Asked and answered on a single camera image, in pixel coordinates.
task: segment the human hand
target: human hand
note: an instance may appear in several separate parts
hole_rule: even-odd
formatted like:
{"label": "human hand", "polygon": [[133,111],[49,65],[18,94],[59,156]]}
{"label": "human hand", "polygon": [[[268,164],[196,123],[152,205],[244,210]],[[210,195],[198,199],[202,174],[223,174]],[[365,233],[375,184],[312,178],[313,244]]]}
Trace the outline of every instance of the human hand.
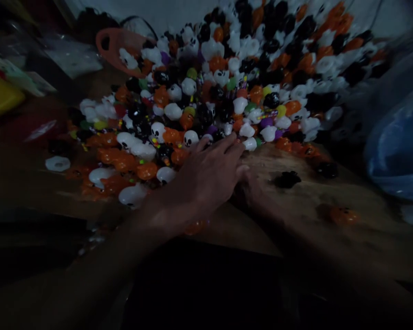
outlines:
{"label": "human hand", "polygon": [[200,140],[176,178],[146,199],[143,208],[165,210],[159,225],[169,235],[181,234],[193,221],[206,220],[231,197],[245,150],[235,139],[232,133],[205,150],[209,140]]}

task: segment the small toy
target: small toy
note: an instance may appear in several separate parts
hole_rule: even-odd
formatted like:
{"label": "small toy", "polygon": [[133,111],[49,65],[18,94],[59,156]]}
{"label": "small toy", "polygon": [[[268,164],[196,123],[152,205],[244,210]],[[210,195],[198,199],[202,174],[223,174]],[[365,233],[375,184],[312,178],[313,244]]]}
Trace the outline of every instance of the small toy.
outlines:
{"label": "small toy", "polygon": [[279,188],[291,189],[297,183],[300,183],[301,179],[298,176],[297,172],[282,172],[281,176],[278,176],[274,179],[274,184]]}

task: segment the table surface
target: table surface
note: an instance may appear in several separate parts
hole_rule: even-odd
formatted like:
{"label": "table surface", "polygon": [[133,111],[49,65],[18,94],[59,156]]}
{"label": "table surface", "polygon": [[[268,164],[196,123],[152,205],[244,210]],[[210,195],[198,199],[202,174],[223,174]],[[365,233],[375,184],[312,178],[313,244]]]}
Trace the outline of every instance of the table surface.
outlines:
{"label": "table surface", "polygon": [[[121,84],[124,74],[106,68],[78,80],[90,98],[110,92],[110,84]],[[17,112],[65,109],[53,96],[31,99]],[[72,164],[80,162],[84,152],[76,153]],[[66,180],[64,174],[49,172],[44,160],[50,156],[39,149],[4,143],[0,138],[0,204],[86,219],[89,222],[117,221],[126,209],[117,200],[93,202],[80,192],[80,182]],[[373,186],[340,166],[340,176],[326,180],[316,175],[305,160],[263,145],[247,154],[244,163],[252,166],[263,189],[269,192],[297,219],[315,229],[315,239],[334,249],[348,249],[368,260],[384,274],[413,283],[413,227],[394,211],[395,205]],[[280,189],[272,179],[283,171],[296,171],[302,182],[292,189]],[[361,215],[353,226],[338,227],[327,221],[321,210],[327,205],[349,207]],[[281,256],[281,252],[255,222],[231,204],[221,206],[210,218],[210,225],[192,239]]]}

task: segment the orange pumpkin figurine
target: orange pumpkin figurine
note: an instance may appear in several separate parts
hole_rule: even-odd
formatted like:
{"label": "orange pumpkin figurine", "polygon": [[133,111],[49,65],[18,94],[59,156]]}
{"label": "orange pumpkin figurine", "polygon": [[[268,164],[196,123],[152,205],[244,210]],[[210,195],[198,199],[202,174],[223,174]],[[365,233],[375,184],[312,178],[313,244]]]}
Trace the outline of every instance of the orange pumpkin figurine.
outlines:
{"label": "orange pumpkin figurine", "polygon": [[186,149],[175,149],[171,154],[171,162],[175,165],[183,165],[189,155]]}
{"label": "orange pumpkin figurine", "polygon": [[213,38],[216,42],[223,42],[223,29],[222,27],[217,27],[214,30]]}
{"label": "orange pumpkin figurine", "polygon": [[300,111],[301,109],[301,103],[299,101],[290,101],[285,104],[286,107],[286,116],[291,116],[294,113]]}
{"label": "orange pumpkin figurine", "polygon": [[139,177],[139,179],[146,181],[156,177],[157,170],[157,165],[155,163],[149,162],[143,165],[139,165],[136,171],[136,175]]}
{"label": "orange pumpkin figurine", "polygon": [[314,147],[310,143],[306,143],[303,145],[298,154],[299,156],[304,158],[312,158],[318,156],[320,153],[318,152],[318,149],[316,147]]}
{"label": "orange pumpkin figurine", "polygon": [[277,140],[277,142],[275,143],[275,147],[277,149],[283,150],[283,151],[287,151],[287,152],[291,152],[292,150],[292,146],[291,143],[289,141],[289,139],[287,137],[281,137]]}
{"label": "orange pumpkin figurine", "polygon": [[180,138],[179,131],[166,127],[165,132],[162,134],[162,138],[165,144],[172,148],[181,148],[183,139]]}
{"label": "orange pumpkin figurine", "polygon": [[167,89],[164,85],[162,85],[155,91],[155,95],[153,98],[155,100],[156,105],[162,109],[165,108],[170,102]]}
{"label": "orange pumpkin figurine", "polygon": [[104,149],[99,148],[96,152],[96,159],[106,165],[111,165],[114,161],[122,156],[123,152],[117,148]]}
{"label": "orange pumpkin figurine", "polygon": [[176,57],[176,55],[178,54],[178,49],[179,49],[179,44],[178,44],[178,42],[176,41],[176,40],[171,40],[169,43],[168,43],[168,48],[170,49],[170,54],[173,56],[173,57]]}
{"label": "orange pumpkin figurine", "polygon": [[113,162],[115,169],[121,173],[136,172],[138,162],[136,158],[128,153],[122,152]]}
{"label": "orange pumpkin figurine", "polygon": [[263,22],[264,12],[265,10],[263,6],[258,7],[252,12],[252,29],[254,31],[256,31],[260,24]]}
{"label": "orange pumpkin figurine", "polygon": [[359,220],[359,215],[350,208],[333,206],[329,212],[330,219],[337,225],[353,225]]}
{"label": "orange pumpkin figurine", "polygon": [[223,57],[213,56],[209,61],[210,71],[214,73],[216,70],[225,70],[226,64],[227,62]]}
{"label": "orange pumpkin figurine", "polygon": [[104,185],[104,190],[114,196],[118,196],[121,190],[129,186],[134,185],[133,183],[128,182],[123,176],[116,174],[108,179],[101,179],[102,184]]}
{"label": "orange pumpkin figurine", "polygon": [[188,131],[193,127],[194,117],[191,113],[184,112],[179,119],[179,123],[185,131]]}
{"label": "orange pumpkin figurine", "polygon": [[263,98],[263,88],[258,85],[254,86],[249,92],[249,98],[251,99],[251,102],[259,105]]}
{"label": "orange pumpkin figurine", "polygon": [[115,93],[115,99],[116,101],[121,103],[130,103],[132,99],[132,93],[128,90],[128,88],[125,85],[120,86]]}
{"label": "orange pumpkin figurine", "polygon": [[113,132],[101,134],[100,140],[103,147],[116,147],[118,145],[116,134]]}
{"label": "orange pumpkin figurine", "polygon": [[205,227],[207,226],[207,222],[204,220],[199,220],[199,221],[195,221],[193,223],[191,223],[187,229],[185,229],[184,234],[191,236],[191,235],[195,235],[198,234],[199,232],[201,232]]}

